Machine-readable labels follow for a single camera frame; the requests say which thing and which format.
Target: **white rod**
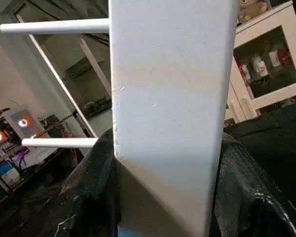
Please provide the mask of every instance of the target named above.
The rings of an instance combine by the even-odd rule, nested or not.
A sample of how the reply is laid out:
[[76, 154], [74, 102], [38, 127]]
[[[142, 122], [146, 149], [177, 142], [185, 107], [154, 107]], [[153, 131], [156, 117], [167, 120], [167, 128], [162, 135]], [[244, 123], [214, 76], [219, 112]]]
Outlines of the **white rod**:
[[98, 138], [25, 138], [24, 147], [92, 148]]
[[81, 34], [108, 33], [109, 27], [110, 20], [108, 18], [104, 18], [1, 24], [0, 30], [2, 33], [21, 34]]
[[94, 57], [93, 53], [91, 52], [88, 44], [86, 43], [86, 41], [84, 39], [81, 39], [80, 47], [81, 47], [82, 51], [84, 52], [85, 56], [88, 58], [93, 70], [98, 75], [98, 77], [99, 77], [100, 81], [102, 82], [105, 90], [107, 91], [109, 96], [112, 97], [112, 95], [111, 95], [111, 84], [109, 83], [107, 77], [104, 75], [100, 65], [98, 64], [96, 58]]
[[[20, 15], [16, 16], [17, 19], [20, 22], [23, 22], [23, 19]], [[61, 88], [63, 89], [63, 91], [65, 92], [65, 94], [67, 95], [67, 97], [69, 98], [70, 102], [72, 103], [72, 105], [74, 106], [74, 108], [77, 110], [78, 114], [80, 115], [82, 121], [84, 122], [84, 124], [86, 125], [86, 127], [88, 128], [88, 130], [91, 132], [91, 134], [94, 137], [97, 137], [97, 135], [95, 134], [95, 132], [93, 131], [93, 129], [91, 128], [90, 124], [88, 123], [87, 119], [85, 118], [85, 116], [83, 115], [82, 111], [80, 110], [79, 106], [76, 104], [74, 98], [71, 96], [70, 92], [68, 91], [67, 87], [65, 86], [65, 84], [63, 83], [63, 81], [61, 80], [60, 76], [58, 75], [58, 73], [56, 72], [55, 68], [53, 67], [53, 65], [51, 64], [51, 62], [49, 61], [48, 57], [46, 56], [46, 54], [44, 53], [44, 51], [41, 49], [39, 43], [36, 41], [36, 39], [34, 38], [33, 35], [29, 35], [31, 41], [33, 42], [34, 46], [36, 47], [36, 49], [39, 51], [39, 53], [41, 54], [41, 56], [43, 57], [45, 63], [47, 64], [47, 66], [49, 67], [49, 69], [51, 70], [52, 74], [54, 75], [54, 77], [56, 78], [57, 82], [60, 84]]]

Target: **white post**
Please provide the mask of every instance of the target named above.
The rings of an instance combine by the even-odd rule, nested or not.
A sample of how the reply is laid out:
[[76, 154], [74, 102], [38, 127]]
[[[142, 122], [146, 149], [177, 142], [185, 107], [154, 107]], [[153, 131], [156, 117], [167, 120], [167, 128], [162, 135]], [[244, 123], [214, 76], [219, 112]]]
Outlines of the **white post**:
[[237, 6], [110, 0], [120, 236], [208, 235]]

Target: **white cabinet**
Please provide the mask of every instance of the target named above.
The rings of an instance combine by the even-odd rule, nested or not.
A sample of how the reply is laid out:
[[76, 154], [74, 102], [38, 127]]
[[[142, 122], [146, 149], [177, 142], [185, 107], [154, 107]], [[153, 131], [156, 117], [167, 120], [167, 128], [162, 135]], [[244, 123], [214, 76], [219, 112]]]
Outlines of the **white cabinet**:
[[228, 106], [225, 120], [235, 115], [235, 122], [241, 121], [242, 115], [243, 120], [252, 119], [296, 102], [296, 15], [292, 1], [237, 27], [230, 84], [227, 102], [239, 107]]

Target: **white dowel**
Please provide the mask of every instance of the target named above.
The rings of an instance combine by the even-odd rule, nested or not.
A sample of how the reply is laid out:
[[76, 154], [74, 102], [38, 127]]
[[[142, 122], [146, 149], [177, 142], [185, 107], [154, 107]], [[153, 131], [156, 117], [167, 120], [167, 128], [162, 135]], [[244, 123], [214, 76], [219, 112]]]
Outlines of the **white dowel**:
[[92, 148], [98, 138], [25, 138], [24, 147]]
[[86, 19], [72, 21], [46, 21], [31, 23], [1, 24], [2, 33], [21, 34], [81, 34], [81, 33], [108, 33], [110, 20]]

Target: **white can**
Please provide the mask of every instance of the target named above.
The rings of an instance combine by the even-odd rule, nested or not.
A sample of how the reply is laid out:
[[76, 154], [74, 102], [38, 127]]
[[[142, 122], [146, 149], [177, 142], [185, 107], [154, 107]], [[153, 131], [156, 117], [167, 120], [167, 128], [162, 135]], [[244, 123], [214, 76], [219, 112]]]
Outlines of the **white can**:
[[243, 77], [243, 79], [246, 80], [246, 81], [249, 81], [251, 79], [251, 76], [250, 76], [247, 65], [245, 65], [245, 64], [241, 65], [241, 69], [242, 69], [242, 77]]
[[273, 67], [278, 67], [281, 65], [280, 60], [278, 59], [278, 54], [277, 54], [277, 50], [269, 52], [268, 55], [270, 56], [271, 59], [271, 63], [273, 65]]
[[253, 68], [255, 70], [255, 72], [261, 76], [267, 76], [268, 75], [268, 71], [265, 65], [265, 62], [261, 59], [260, 56], [256, 56], [252, 59], [252, 64], [253, 64]]

